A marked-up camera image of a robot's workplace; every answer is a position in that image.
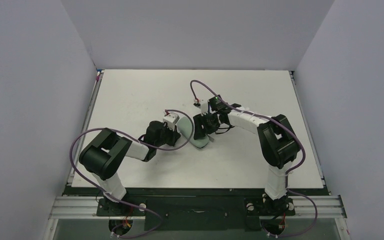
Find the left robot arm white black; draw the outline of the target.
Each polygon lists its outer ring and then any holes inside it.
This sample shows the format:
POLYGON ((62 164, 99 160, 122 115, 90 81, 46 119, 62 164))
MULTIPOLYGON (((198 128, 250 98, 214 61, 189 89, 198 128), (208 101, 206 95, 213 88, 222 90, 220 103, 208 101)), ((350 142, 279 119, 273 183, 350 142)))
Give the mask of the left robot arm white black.
POLYGON ((79 162, 95 177, 105 197, 116 203, 127 194, 117 174, 124 158, 148 162, 156 155, 157 148, 175 146, 180 136, 175 123, 160 121, 149 123, 143 141, 132 140, 118 135, 115 130, 103 128, 80 153, 79 162))

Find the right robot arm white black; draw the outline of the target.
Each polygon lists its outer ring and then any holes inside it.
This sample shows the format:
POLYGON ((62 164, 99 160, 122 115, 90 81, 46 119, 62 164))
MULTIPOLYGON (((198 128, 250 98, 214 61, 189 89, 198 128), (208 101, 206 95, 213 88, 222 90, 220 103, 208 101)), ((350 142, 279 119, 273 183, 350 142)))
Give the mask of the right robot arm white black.
POLYGON ((262 155, 270 166, 264 187, 265 196, 275 201, 287 195, 287 170, 300 148, 284 115, 263 118, 237 103, 222 103, 220 96, 214 96, 208 101, 195 99, 193 104, 201 111, 193 117, 195 140, 215 133, 222 124, 257 135, 262 155))

